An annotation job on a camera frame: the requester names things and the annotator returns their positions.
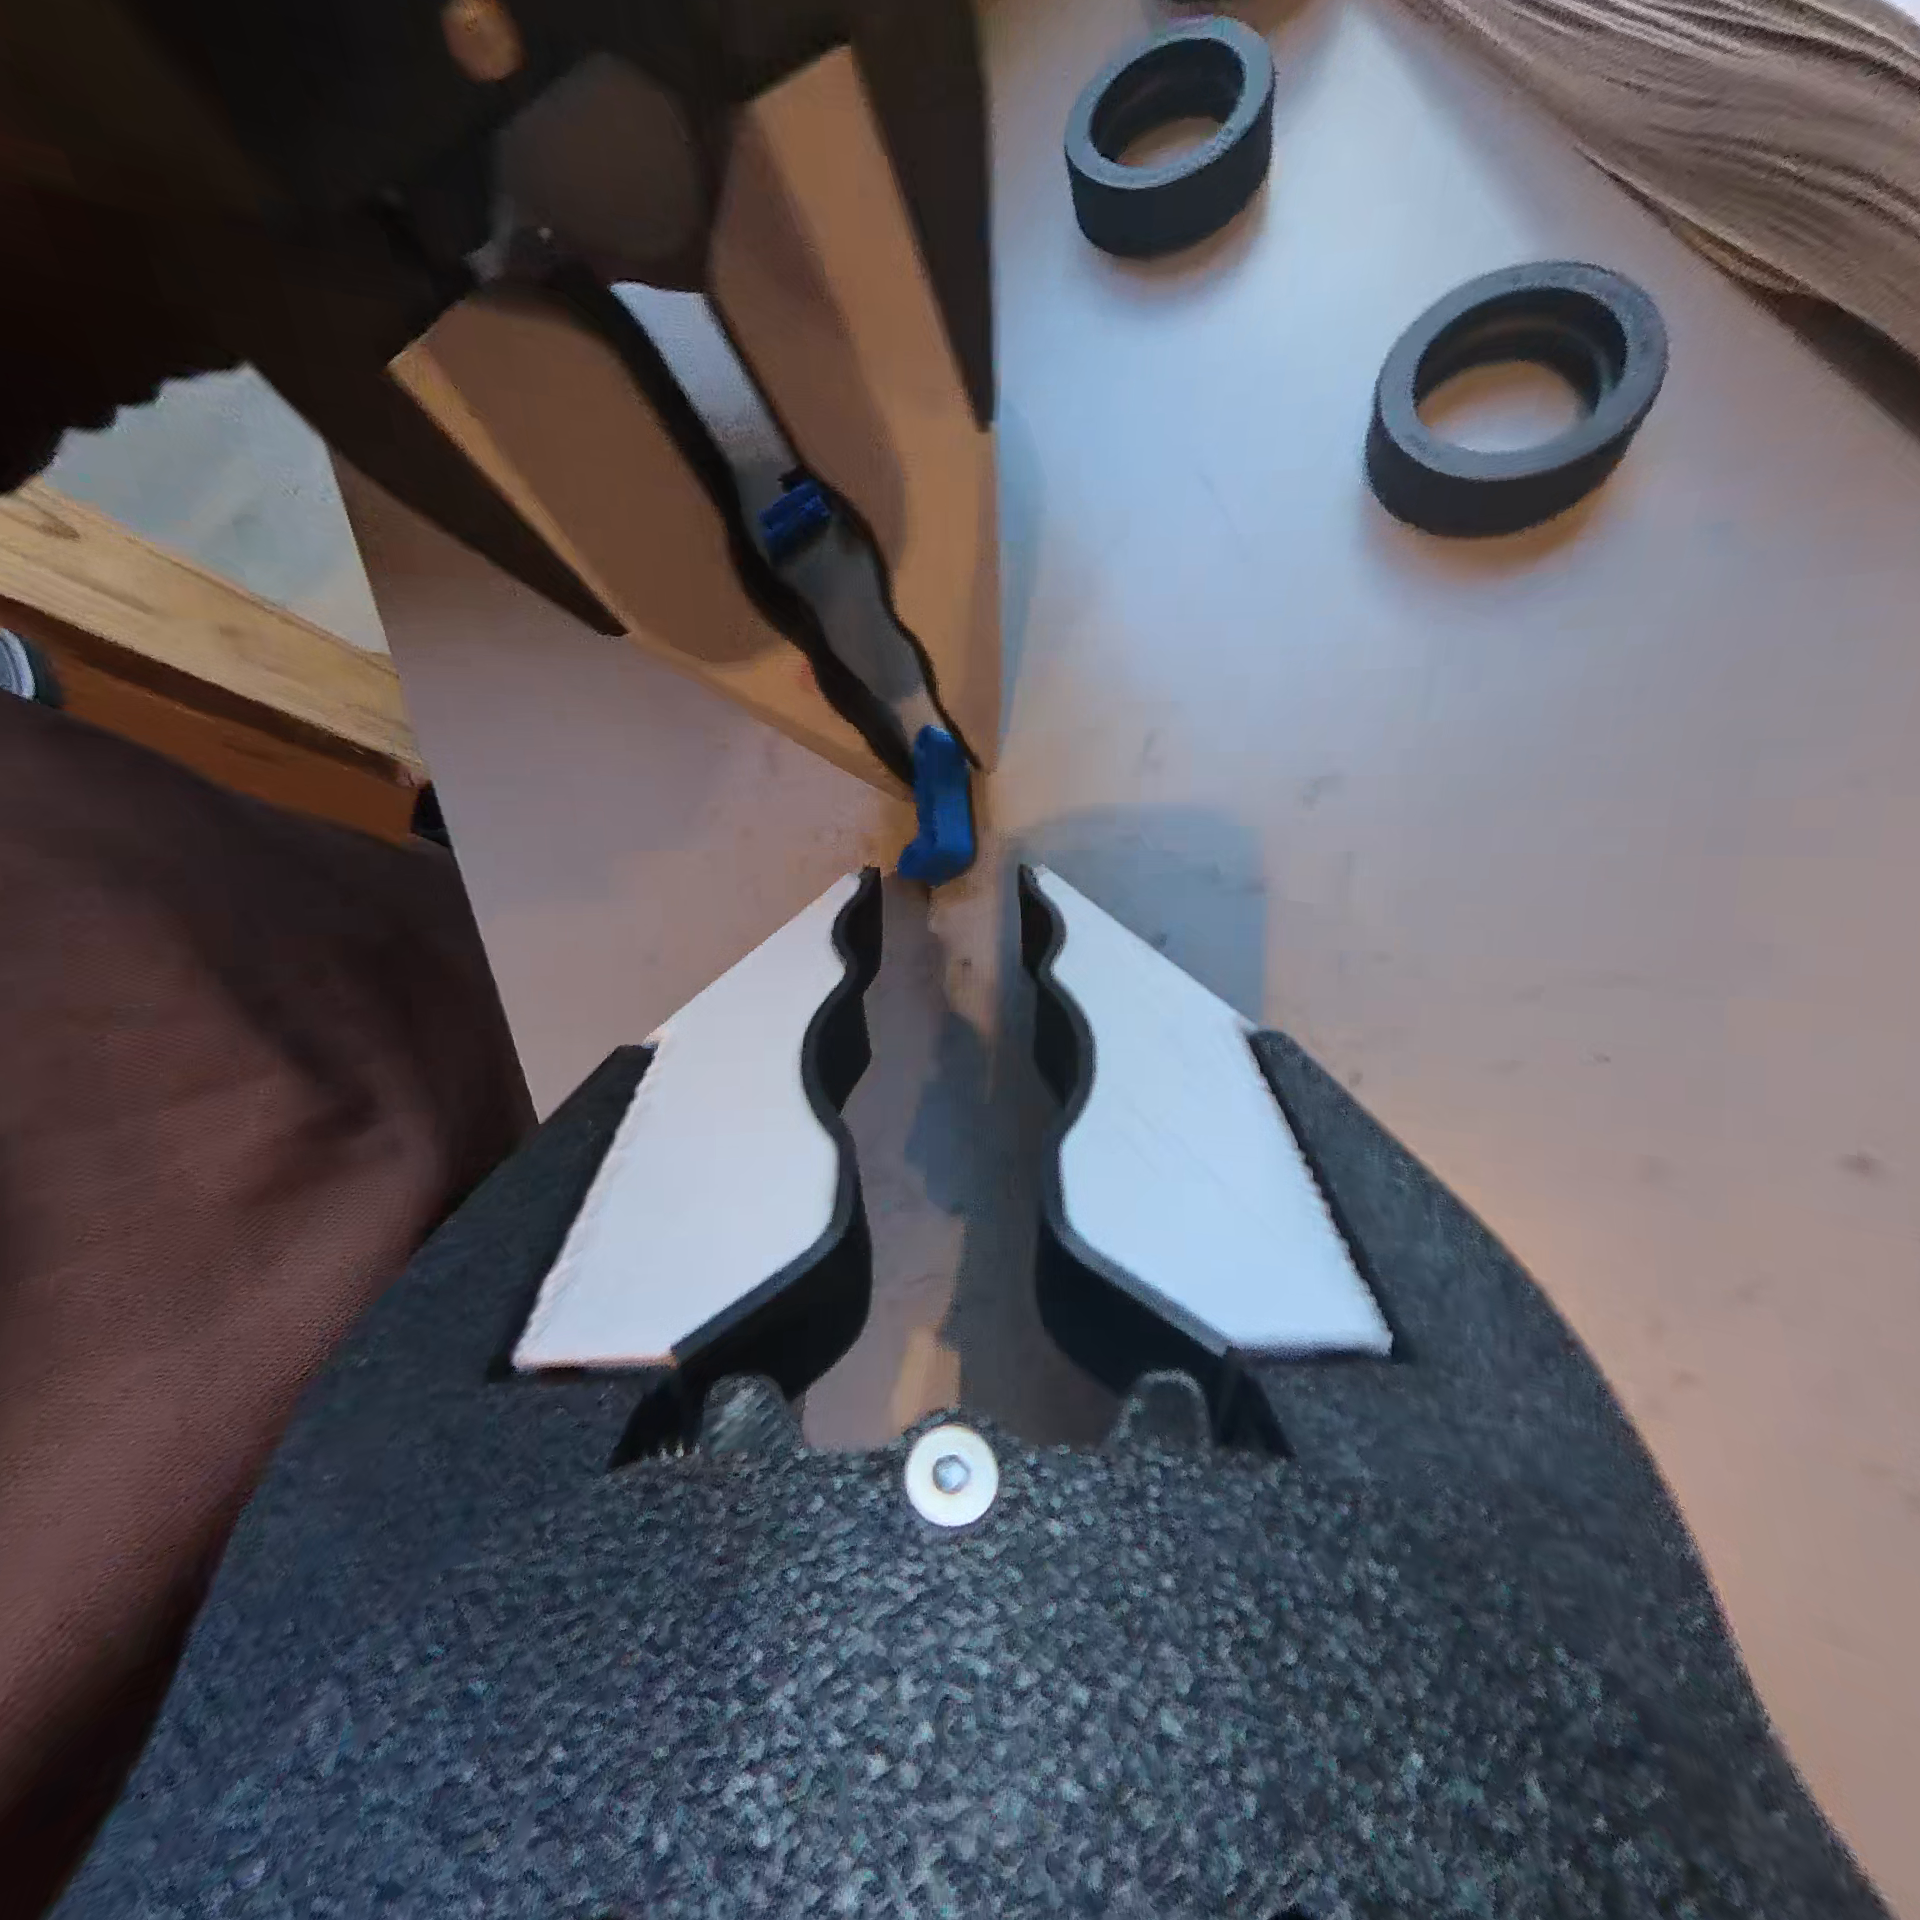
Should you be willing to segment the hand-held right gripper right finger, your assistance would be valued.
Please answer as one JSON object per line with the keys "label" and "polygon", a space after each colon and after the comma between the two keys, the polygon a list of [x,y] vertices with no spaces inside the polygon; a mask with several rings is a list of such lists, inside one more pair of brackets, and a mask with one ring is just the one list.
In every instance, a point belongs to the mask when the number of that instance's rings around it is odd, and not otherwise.
{"label": "hand-held right gripper right finger", "polygon": [[1259,1371],[1390,1361],[1393,1325],[1264,1069],[1264,1032],[1050,869],[1018,869],[1046,1134],[1034,1297],[1119,1399],[1283,1456]]}

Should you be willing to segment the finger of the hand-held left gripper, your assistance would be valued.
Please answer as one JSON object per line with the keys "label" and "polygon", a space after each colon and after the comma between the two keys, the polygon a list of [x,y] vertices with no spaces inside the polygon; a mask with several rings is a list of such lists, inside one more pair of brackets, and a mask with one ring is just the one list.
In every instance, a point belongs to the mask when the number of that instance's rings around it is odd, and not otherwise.
{"label": "finger of the hand-held left gripper", "polygon": [[994,771],[994,430],[972,414],[850,45],[733,112],[707,298],[790,451],[870,536],[930,703],[972,761]]}
{"label": "finger of the hand-held left gripper", "polygon": [[600,282],[468,294],[388,376],[642,656],[905,798],[899,725],[762,553],[727,457]]}

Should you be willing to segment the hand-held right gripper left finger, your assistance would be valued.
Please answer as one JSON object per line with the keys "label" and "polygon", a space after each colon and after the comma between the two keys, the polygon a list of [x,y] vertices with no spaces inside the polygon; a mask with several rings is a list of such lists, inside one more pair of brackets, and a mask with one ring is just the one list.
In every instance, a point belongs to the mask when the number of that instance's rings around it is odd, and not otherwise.
{"label": "hand-held right gripper left finger", "polygon": [[510,1374],[647,1377],[624,1439],[687,1444],[723,1381],[802,1405],[858,1341],[873,1251],[844,1107],[870,1066],[883,890],[862,869],[667,1017],[510,1346]]}

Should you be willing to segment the black rubber tyre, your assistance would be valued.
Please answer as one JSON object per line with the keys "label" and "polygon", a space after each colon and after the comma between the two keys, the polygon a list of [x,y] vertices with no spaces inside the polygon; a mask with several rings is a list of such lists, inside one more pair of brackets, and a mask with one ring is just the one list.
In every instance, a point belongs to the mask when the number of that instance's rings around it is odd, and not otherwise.
{"label": "black rubber tyre", "polygon": [[[1477,451],[1422,417],[1459,373],[1527,365],[1556,373],[1578,414],[1551,439]],[[1668,376],[1668,325],[1644,287],[1585,260],[1535,260],[1459,282],[1381,362],[1363,470],[1373,500],[1442,540],[1524,533],[1613,473]]]}
{"label": "black rubber tyre", "polygon": [[[1151,165],[1127,144],[1209,122],[1204,143]],[[1070,204],[1093,248],[1164,258],[1209,239],[1259,193],[1274,156],[1274,57],[1247,24],[1209,14],[1104,63],[1062,127]]]}

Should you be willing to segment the blue L-shaped beam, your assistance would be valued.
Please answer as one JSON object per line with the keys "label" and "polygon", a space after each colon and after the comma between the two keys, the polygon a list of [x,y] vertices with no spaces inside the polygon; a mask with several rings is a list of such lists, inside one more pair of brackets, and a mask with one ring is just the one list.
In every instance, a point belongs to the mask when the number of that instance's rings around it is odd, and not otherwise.
{"label": "blue L-shaped beam", "polygon": [[911,737],[914,832],[898,854],[898,876],[939,890],[966,876],[978,860],[972,765],[962,747],[936,725]]}

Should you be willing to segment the person's left forearm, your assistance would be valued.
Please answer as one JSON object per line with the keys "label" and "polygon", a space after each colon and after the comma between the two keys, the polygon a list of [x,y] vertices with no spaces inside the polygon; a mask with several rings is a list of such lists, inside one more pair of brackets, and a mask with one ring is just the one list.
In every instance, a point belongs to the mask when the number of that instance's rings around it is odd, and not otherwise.
{"label": "person's left forearm", "polygon": [[237,365],[376,470],[391,390],[353,282],[145,2],[3,5],[3,491],[169,380]]}

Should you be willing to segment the grey desk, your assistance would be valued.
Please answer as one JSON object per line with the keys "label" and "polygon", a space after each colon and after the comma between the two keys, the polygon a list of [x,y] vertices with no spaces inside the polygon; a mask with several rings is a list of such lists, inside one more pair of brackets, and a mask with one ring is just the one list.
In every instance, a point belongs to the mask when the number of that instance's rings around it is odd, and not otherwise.
{"label": "grey desk", "polygon": [[[1279,1029],[1499,1235],[1692,1525],[1790,1758],[1917,1913],[1917,424],[1412,2],[1252,2],[1274,161],[1117,260],[1067,110],[1166,11],[988,2],[994,768],[892,890],[853,1138],[877,1310],[802,1435],[1098,1390],[1027,1300],[1015,864]],[[1616,473],[1496,543],[1382,515],[1376,365],[1483,269],[1634,278]]]}

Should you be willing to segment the open instruction booklet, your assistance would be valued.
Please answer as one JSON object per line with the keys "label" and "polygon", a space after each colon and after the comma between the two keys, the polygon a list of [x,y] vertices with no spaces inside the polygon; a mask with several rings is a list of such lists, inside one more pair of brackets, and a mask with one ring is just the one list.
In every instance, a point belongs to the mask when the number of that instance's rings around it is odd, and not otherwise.
{"label": "open instruction booklet", "polygon": [[1412,2],[1732,273],[1917,359],[1914,2]]}

